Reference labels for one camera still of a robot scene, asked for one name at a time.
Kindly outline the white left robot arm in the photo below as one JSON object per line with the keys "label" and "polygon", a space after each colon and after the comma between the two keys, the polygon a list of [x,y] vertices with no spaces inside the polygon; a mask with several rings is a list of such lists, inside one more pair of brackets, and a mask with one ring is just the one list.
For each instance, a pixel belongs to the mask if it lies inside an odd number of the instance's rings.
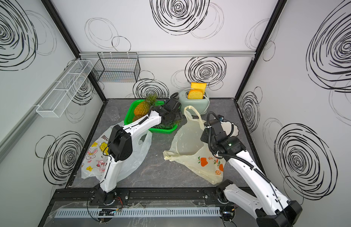
{"label": "white left robot arm", "polygon": [[139,139],[156,125],[173,124],[174,121],[180,120],[182,118],[180,108],[181,103],[170,98],[161,106],[151,107],[145,116],[135,122],[113,127],[107,146],[109,158],[99,183],[99,188],[103,191],[104,196],[115,190],[123,162],[132,155],[136,139]]}

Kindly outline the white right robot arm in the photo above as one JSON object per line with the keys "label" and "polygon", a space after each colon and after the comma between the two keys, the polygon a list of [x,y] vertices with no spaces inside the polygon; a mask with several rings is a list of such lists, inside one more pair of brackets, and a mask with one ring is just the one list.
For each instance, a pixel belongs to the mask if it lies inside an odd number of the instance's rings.
{"label": "white right robot arm", "polygon": [[297,222],[302,207],[288,199],[272,184],[255,164],[243,143],[235,135],[236,126],[209,111],[204,123],[201,141],[218,159],[227,161],[243,177],[253,194],[249,194],[229,180],[218,187],[221,203],[231,202],[256,219],[260,227],[292,227]]}

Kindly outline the yellow ripe pineapple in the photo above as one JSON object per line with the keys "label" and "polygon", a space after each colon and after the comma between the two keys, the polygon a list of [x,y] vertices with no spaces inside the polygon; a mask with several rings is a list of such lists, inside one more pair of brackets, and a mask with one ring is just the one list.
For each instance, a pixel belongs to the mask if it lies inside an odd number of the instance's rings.
{"label": "yellow ripe pineapple", "polygon": [[153,93],[146,96],[145,100],[138,104],[134,109],[135,116],[144,116],[149,113],[151,107],[154,106],[158,98],[158,95]]}

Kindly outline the yellowish fruit print plastic bag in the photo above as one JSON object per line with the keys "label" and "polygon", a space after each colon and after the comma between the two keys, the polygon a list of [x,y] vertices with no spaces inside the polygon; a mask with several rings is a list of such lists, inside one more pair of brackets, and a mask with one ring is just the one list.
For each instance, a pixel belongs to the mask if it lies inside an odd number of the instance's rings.
{"label": "yellowish fruit print plastic bag", "polygon": [[214,157],[201,141],[205,121],[192,106],[184,109],[184,115],[186,123],[174,136],[170,149],[163,152],[164,159],[187,167],[213,185],[221,183],[226,162]]}

